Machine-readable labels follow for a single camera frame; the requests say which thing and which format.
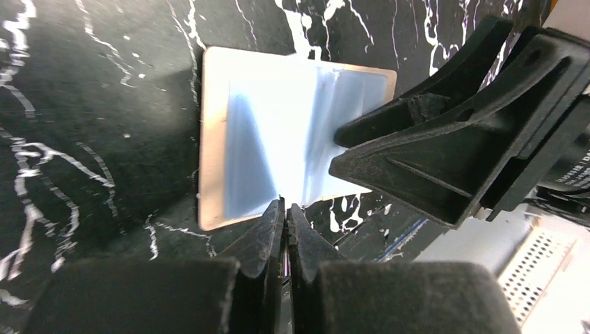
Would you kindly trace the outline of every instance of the white veining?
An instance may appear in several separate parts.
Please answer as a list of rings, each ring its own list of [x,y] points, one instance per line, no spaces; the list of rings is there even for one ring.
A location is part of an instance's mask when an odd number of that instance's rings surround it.
[[[131,55],[132,55],[133,57],[135,57],[135,59],[137,60],[137,62],[138,62],[138,63],[140,63],[141,65],[146,65],[146,64],[145,64],[145,62],[144,62],[144,61],[142,61],[142,60],[139,58],[139,55],[138,55],[138,54],[136,54],[135,52],[132,52],[132,53],[131,53]]]
[[[16,331],[10,326],[0,324],[0,334],[20,334],[20,331]]]
[[[354,208],[354,211],[352,212],[350,217],[348,217],[347,219],[344,219],[341,223],[338,223],[338,221],[336,220],[336,213],[335,213],[336,199],[332,199],[332,205],[330,206],[330,231],[332,231],[332,232],[352,231],[355,228],[357,228],[364,221],[364,219],[358,215],[358,213],[360,211],[360,196],[361,196],[360,193],[356,194],[355,197],[350,202],[346,199],[346,197],[342,198],[342,203],[340,203],[340,208],[342,209],[343,212],[346,212],[347,209],[352,208],[354,206],[355,199],[357,200],[356,201],[357,205]],[[373,211],[369,210],[367,212],[367,215],[371,216],[371,214],[373,214]],[[355,226],[346,226],[346,224],[349,221],[356,221],[357,224]]]
[[[407,235],[407,236],[404,238],[404,240],[403,240],[403,241],[402,241],[402,242],[401,242],[401,243],[398,245],[398,247],[396,247],[396,248],[395,248],[395,253],[393,253],[393,252],[392,252],[391,254],[388,254],[388,255],[387,255],[387,256],[385,256],[385,257],[384,257],[384,258],[383,258],[381,261],[382,261],[382,262],[387,262],[387,261],[389,261],[389,260],[391,260],[392,258],[394,258],[394,257],[397,257],[397,256],[401,256],[401,257],[403,257],[403,256],[404,256],[404,252],[403,252],[403,251],[401,251],[401,250],[402,250],[402,248],[403,248],[403,247],[404,247],[406,244],[408,244],[408,242],[412,241],[412,240],[413,240],[413,239],[416,237],[416,234],[418,233],[418,231],[420,231],[420,229],[422,229],[422,227],[423,227],[424,225],[426,225],[426,221],[422,221],[422,222],[421,222],[421,223],[420,223],[420,224],[419,224],[419,225],[416,227],[416,229],[415,229],[414,231],[412,231],[410,234],[408,234],[408,235]]]
[[[360,13],[356,9],[354,9],[353,4],[352,4],[352,0],[349,0],[349,6],[350,6],[351,13],[353,13],[353,15],[358,19],[358,22],[360,23],[362,28],[365,30],[365,33],[367,34],[367,38],[369,38],[369,44],[365,45],[365,53],[366,53],[369,45],[375,45],[375,42],[373,41],[373,35],[371,35],[371,33],[369,32],[369,29],[367,28],[365,21],[362,20]],[[343,7],[346,7],[345,0],[328,0],[328,3],[326,4],[326,10],[324,11],[323,21],[322,21],[322,24],[326,27],[326,33],[328,32],[328,27],[327,27],[326,22],[329,21],[330,19],[332,19],[332,17],[334,17],[336,10],[343,8]]]
[[[172,4],[170,3],[169,0],[166,0],[166,2],[168,3],[168,7],[170,8],[170,13],[172,14],[172,19],[174,20],[174,22],[176,23],[176,29],[182,33],[182,35],[184,36],[184,39],[186,40],[186,45],[189,48],[189,52],[191,54],[191,62],[193,63],[193,67],[191,68],[191,72],[192,72],[192,77],[191,80],[189,81],[190,87],[191,87],[191,92],[193,93],[193,102],[195,103],[195,105],[198,107],[199,106],[199,101],[198,101],[198,95],[197,95],[197,90],[195,89],[195,82],[197,81],[197,69],[198,69],[198,64],[197,64],[197,58],[195,55],[195,50],[193,48],[193,43],[191,42],[191,37],[188,33],[186,33],[186,31],[184,30],[184,28],[182,27],[182,25],[180,24],[180,22],[178,21],[178,18],[176,16],[176,11],[174,10],[174,7],[172,6]],[[195,7],[194,3],[191,0],[191,10],[193,10]],[[197,43],[200,42],[200,44],[202,45],[202,41],[200,40],[200,37],[198,35],[198,33],[196,33],[196,22],[193,18],[193,20],[189,20],[189,25],[193,24],[193,26],[190,26],[191,29],[194,29],[194,35],[197,38]]]
[[[197,168],[197,169],[193,170],[193,172],[191,173],[191,181],[193,182],[193,189],[196,189],[196,187],[197,187],[197,184],[195,182],[195,176],[197,175],[198,171],[199,170]]]
[[[547,4],[550,3],[549,1],[543,1],[543,7],[539,11],[539,26],[543,26],[543,13],[545,9],[547,9]]]
[[[13,296],[8,290],[0,289],[0,303],[5,303],[6,305],[12,307],[22,307],[26,306],[27,302],[29,301],[26,299]]]
[[[82,142],[79,142],[79,141],[76,142],[76,145],[78,145],[83,150],[85,150],[88,154],[90,154],[90,156],[98,163],[98,166],[100,167],[100,169],[102,169],[102,172],[104,173],[104,176],[106,177],[106,180],[109,181],[109,183],[113,185],[111,188],[109,188],[109,198],[106,199],[106,204],[111,209],[111,214],[113,215],[113,218],[115,218],[116,216],[118,216],[118,213],[117,213],[117,207],[115,206],[115,203],[113,201],[113,199],[115,198],[115,180],[113,179],[111,171],[109,171],[109,168],[106,167],[106,163],[104,163],[104,160],[98,154],[96,154],[96,152],[94,152],[93,149],[91,149],[90,147],[88,147],[87,145],[84,145]]]
[[[244,14],[244,11],[241,9],[238,0],[235,1],[236,7],[238,8],[238,11],[240,12],[242,18],[244,19],[244,21],[248,22],[248,25],[250,26],[250,34],[252,35],[252,38],[254,38],[254,46],[256,49],[258,49],[258,40],[256,39],[256,35],[254,34],[254,24],[249,19],[246,19],[246,15]]]
[[[419,39],[419,35],[418,35],[418,20],[416,19],[416,9],[414,9],[414,3],[411,0],[408,0],[408,3],[410,4],[410,7],[412,8],[412,15],[414,17],[414,30],[416,30],[416,45],[417,45],[418,41],[420,39]]]
[[[300,56],[301,58],[307,58],[310,52],[313,50],[315,59],[320,60],[321,47],[312,46],[310,41],[305,36],[305,30],[311,27],[309,25],[310,20],[304,18],[304,16],[307,15],[285,9],[285,7],[282,5],[282,0],[275,0],[275,4],[285,13],[289,29],[291,29],[293,46],[295,47],[295,53],[297,56]]]
[[[332,199],[332,206],[330,207],[330,231],[336,233],[340,232],[340,225],[336,221],[336,213],[334,213],[334,204],[336,199]]]
[[[159,255],[158,243],[157,243],[158,239],[156,238],[156,229],[154,228],[154,226],[150,222],[155,213],[156,212],[154,212],[153,214],[149,214],[143,224],[143,229],[150,231],[150,240],[151,240],[150,251],[152,252],[152,257],[150,258],[150,261],[157,258]]]
[[[207,241],[205,242],[205,245],[207,247],[207,253],[209,254],[209,257],[215,257],[217,256],[217,252],[215,251],[215,248],[213,247],[213,245],[211,245],[211,237],[210,235],[206,235],[206,234],[200,234],[200,233],[195,233],[190,231],[188,228],[174,228],[172,226],[157,222],[156,226],[163,228],[164,230],[170,231],[170,232],[181,232],[187,235],[191,235],[193,237],[198,237],[201,239],[206,239]]]
[[[196,14],[197,10],[195,8],[195,0],[189,0],[189,5],[190,5],[189,14],[188,14],[186,20],[184,21],[184,24],[186,24],[189,28],[191,28],[191,30],[189,31],[189,37],[194,38],[195,41],[197,42],[197,45],[201,49],[205,50],[207,47],[205,46],[205,44],[201,40],[199,33],[197,32],[197,21],[195,20],[195,14]]]
[[[16,20],[10,21],[5,20],[2,22],[2,27],[13,35],[13,48],[9,54],[10,61],[8,66],[0,68],[0,88],[5,88],[19,100],[20,104],[24,107],[24,113],[27,118],[35,117],[35,108],[32,103],[27,99],[21,91],[14,87],[11,82],[14,76],[19,72],[19,69],[24,66],[24,59],[29,58],[31,55],[27,52],[29,45],[27,44],[25,30],[28,30],[31,25],[29,20],[37,17],[37,9],[32,0],[21,0],[23,4],[23,11],[17,13]],[[4,39],[0,42],[2,49],[9,49],[8,42]]]
[[[326,16],[322,15],[321,25],[326,30],[326,52],[328,53],[328,61],[332,61],[332,52],[330,52],[330,31],[328,30],[328,23],[326,22]]]
[[[106,58],[109,59],[110,62],[113,63],[125,75],[123,78],[121,78],[120,83],[123,86],[134,88],[135,86],[131,86],[127,83],[129,79],[131,79],[131,73],[129,72],[129,70],[133,70],[133,67],[125,62],[123,57],[119,54],[119,50],[117,50],[111,43],[105,42],[96,37],[96,35],[94,34],[94,25],[92,23],[92,19],[90,18],[90,13],[86,10],[84,2],[82,0],[75,1],[76,6],[78,6],[78,9],[83,13],[82,18],[84,20],[84,32],[86,33],[86,35],[88,35],[96,43],[109,48],[111,53],[107,54]]]
[[[461,29],[463,31],[463,36],[462,36],[462,40],[461,40],[461,45],[465,45],[465,41],[467,40],[467,27],[468,27],[468,20],[469,20],[469,3],[471,2],[471,0],[460,0],[459,1],[459,7],[461,7],[461,10],[463,10],[463,21],[461,21]]]
[[[369,32],[369,29],[367,28],[367,25],[365,24],[365,21],[362,20],[362,17],[358,13],[358,11],[356,11],[356,9],[354,9],[354,7],[352,6],[352,0],[349,0],[349,5],[351,7],[351,12],[354,14],[354,16],[356,16],[356,18],[358,19],[360,25],[365,30],[365,33],[367,34],[367,38],[369,38],[369,41],[371,42],[371,45],[375,45],[375,42],[373,41],[373,35],[371,35],[371,33]]]
[[[523,7],[523,0],[504,0],[504,3],[502,5],[502,15],[501,16],[510,17],[510,15],[513,13],[515,7],[516,7],[517,11],[520,11],[520,9]],[[496,78],[498,73],[500,73],[500,69],[502,68],[502,64],[504,63],[504,60],[506,59],[506,57],[508,56],[510,51],[511,51],[511,48],[508,47],[508,40],[506,40],[502,44],[502,47],[500,48],[500,52],[498,52],[498,55],[496,56],[496,61],[494,63],[493,69],[488,73],[488,75],[484,79],[484,83],[486,86],[489,85]]]
[[[74,231],[79,227],[79,208],[70,197],[65,195],[53,184],[53,182],[51,182],[49,177],[41,171],[42,165],[47,164],[54,158],[58,157],[84,173],[89,180],[99,182],[105,188],[114,190],[115,184],[109,181],[109,178],[112,180],[110,173],[106,175],[106,177],[94,173],[80,161],[77,161],[68,154],[54,150],[46,146],[44,143],[27,143],[24,138],[12,136],[1,127],[0,137],[10,141],[11,150],[17,161],[19,170],[14,181],[14,190],[21,199],[25,216],[19,247],[0,260],[0,281],[6,278],[12,280],[22,273],[20,267],[25,260],[26,254],[33,247],[33,226],[36,223],[40,223],[46,228],[46,236],[57,236],[58,245],[54,253],[55,262],[51,264],[51,270],[55,271],[64,263],[64,254],[76,246],[76,242],[72,241],[72,237]],[[102,161],[102,158],[97,155],[95,156],[95,159],[100,159],[100,161]],[[67,227],[63,228],[57,235],[54,233],[56,224],[45,218],[45,215],[34,204],[32,200],[33,197],[29,196],[29,190],[26,188],[26,180],[31,177],[36,177],[41,180],[45,187],[58,199],[63,201],[70,209],[70,217],[68,219]]]
[[[432,9],[432,3],[435,3],[436,10]],[[426,18],[424,19],[424,37],[428,44],[432,46],[432,51],[430,53],[430,64],[429,64],[429,75],[433,75],[438,71],[438,67],[434,66],[434,56],[436,55],[436,50],[442,50],[442,58],[447,60],[451,56],[451,50],[459,50],[459,46],[457,44],[451,44],[449,47],[445,47],[439,40],[438,40],[438,0],[424,0],[424,9],[426,10]]]
[[[479,7],[479,3],[481,3],[481,0],[477,0],[477,2],[475,4],[475,9],[473,10],[473,30],[475,30],[475,24],[477,23],[476,17],[477,17],[477,9]]]
[[[391,23],[391,42],[393,43],[393,53],[395,54],[395,63],[397,64],[397,69],[399,70],[399,56],[397,55],[397,48],[395,47],[395,17],[396,16],[397,16],[397,0],[395,0],[395,11],[393,12],[393,20]]]
[[[70,209],[70,220],[67,224],[70,228],[63,229],[62,232],[60,232],[60,234],[59,234],[60,241],[58,243],[58,247],[55,252],[56,260],[51,265],[51,271],[55,272],[59,268],[61,268],[61,266],[65,262],[65,258],[63,257],[63,254],[74,249],[74,247],[77,244],[75,241],[72,241],[72,237],[74,236],[74,232],[80,226],[80,222],[79,222],[80,210],[78,208],[78,205],[74,204],[74,202],[72,202],[72,199],[70,197],[68,197],[67,195],[65,195],[57,186],[55,186],[55,184],[47,176],[43,175],[41,177],[41,180],[43,181],[43,184],[52,193],[54,193],[54,195],[57,198],[62,200],[67,205],[67,207]]]

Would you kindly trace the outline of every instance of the perforated metal panel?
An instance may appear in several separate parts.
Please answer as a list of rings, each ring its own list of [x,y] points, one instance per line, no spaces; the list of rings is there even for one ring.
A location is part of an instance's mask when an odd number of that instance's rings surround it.
[[[498,282],[514,317],[522,326],[564,264],[576,239],[545,228],[534,228]]]

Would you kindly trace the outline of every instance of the black plastic part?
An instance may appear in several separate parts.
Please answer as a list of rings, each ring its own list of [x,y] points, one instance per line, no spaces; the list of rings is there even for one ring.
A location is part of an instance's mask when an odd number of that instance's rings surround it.
[[[285,242],[296,334],[518,333],[500,286],[483,267],[346,261],[301,208],[292,206],[285,220],[283,201],[273,201],[219,255],[229,258],[64,266],[24,332],[279,333],[277,269]]]
[[[439,116],[477,93],[513,27],[485,17],[465,45],[432,77],[397,99],[339,128],[335,142],[351,148]]]
[[[23,333],[227,333],[238,266],[235,260],[65,265]]]
[[[539,186],[568,196],[590,197],[590,125],[563,152]]]
[[[332,160],[330,174],[388,193],[451,228],[481,207],[492,209],[491,220],[520,204],[588,125],[590,109],[579,96],[590,81],[589,62],[583,42],[527,29],[489,86],[436,118],[351,148]],[[441,84],[465,89],[448,79]],[[393,102],[379,112],[406,109]],[[350,137],[364,138],[375,126],[361,120],[344,127]]]
[[[536,195],[533,198],[526,198],[524,203],[590,228],[590,200],[588,199],[572,198],[539,187]]]
[[[278,333],[284,224],[285,201],[274,200],[255,226],[218,255],[240,263],[231,333]]]
[[[287,212],[287,249],[291,264],[291,296],[295,333],[313,333],[321,326],[319,291],[313,285],[319,265],[346,258],[314,231],[301,208],[293,204]]]
[[[520,333],[478,264],[324,262],[314,286],[322,319],[296,334]]]

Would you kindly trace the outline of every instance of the marble table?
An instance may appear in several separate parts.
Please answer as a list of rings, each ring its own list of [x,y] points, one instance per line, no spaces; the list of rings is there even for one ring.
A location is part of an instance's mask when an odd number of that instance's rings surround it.
[[[205,47],[393,69],[398,95],[440,68],[487,14],[518,23],[492,80],[517,32],[542,22],[548,3],[3,1],[0,333],[22,328],[43,282],[65,263],[213,257],[249,227],[205,233],[196,223]],[[377,193],[318,202],[306,215],[357,260],[373,260],[421,219]],[[427,230],[425,240],[444,232],[426,223],[415,239]],[[361,239],[375,241],[360,250]]]

